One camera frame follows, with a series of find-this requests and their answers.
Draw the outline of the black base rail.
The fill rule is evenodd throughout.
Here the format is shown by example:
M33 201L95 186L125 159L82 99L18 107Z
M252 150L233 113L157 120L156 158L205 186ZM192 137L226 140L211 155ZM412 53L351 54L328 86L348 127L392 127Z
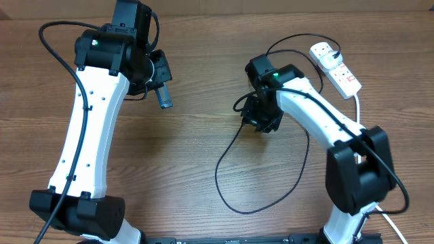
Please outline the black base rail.
M326 244L323 234L291 234L287 237L233 237L233 238L146 238L146 244Z

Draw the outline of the white charger plug adapter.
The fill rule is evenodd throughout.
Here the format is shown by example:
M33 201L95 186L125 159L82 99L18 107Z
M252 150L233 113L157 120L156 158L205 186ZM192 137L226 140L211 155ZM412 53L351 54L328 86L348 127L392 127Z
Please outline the white charger plug adapter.
M335 69L340 63L343 62L343 57L338 51L328 52L319 58L322 71L325 73Z

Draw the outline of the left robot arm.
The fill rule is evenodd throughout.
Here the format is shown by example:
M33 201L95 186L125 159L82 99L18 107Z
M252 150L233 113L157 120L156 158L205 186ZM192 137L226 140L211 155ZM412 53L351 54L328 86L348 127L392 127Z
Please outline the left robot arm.
M125 201L107 195L107 161L121 105L157 94L172 106L169 64L149 40L156 13L139 1L118 1L111 22L84 24L67 66L76 83L64 148L44 190L34 190L30 209L46 228L80 236L84 243L144 243L145 234L125 219Z

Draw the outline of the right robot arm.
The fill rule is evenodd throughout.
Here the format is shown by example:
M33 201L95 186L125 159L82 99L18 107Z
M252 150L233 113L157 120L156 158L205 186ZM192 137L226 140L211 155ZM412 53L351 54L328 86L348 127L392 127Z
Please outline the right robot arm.
M385 131L366 129L343 115L292 64L275 68L266 55L260 55L248 62L245 71L254 92L246 96L241 109L243 123L269 133L289 114L326 151L331 216L319 234L292 235L291 242L382 243L380 235L365 235L362 229L378 213L378 203L399 185Z

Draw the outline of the blue Galaxy smartphone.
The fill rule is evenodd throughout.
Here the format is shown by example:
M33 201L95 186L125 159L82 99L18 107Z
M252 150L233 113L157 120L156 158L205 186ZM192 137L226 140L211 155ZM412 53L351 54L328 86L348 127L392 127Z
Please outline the blue Galaxy smartphone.
M157 88L155 93L162 109L173 107L172 98L166 83L164 83L162 87Z

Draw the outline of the white power strip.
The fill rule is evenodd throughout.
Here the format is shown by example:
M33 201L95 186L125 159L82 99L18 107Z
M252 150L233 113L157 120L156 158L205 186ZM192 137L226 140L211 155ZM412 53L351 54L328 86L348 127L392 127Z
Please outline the white power strip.
M310 48L309 54L321 69L319 58L322 55L332 51L335 50L333 50L327 42L320 42L314 44ZM325 73L323 71L323 73L332 82L334 87L338 90L338 92L344 99L349 99L353 97L361 89L361 83L357 80L355 75L349 70L349 68L345 65L344 62L340 63L335 69L331 70L330 72Z

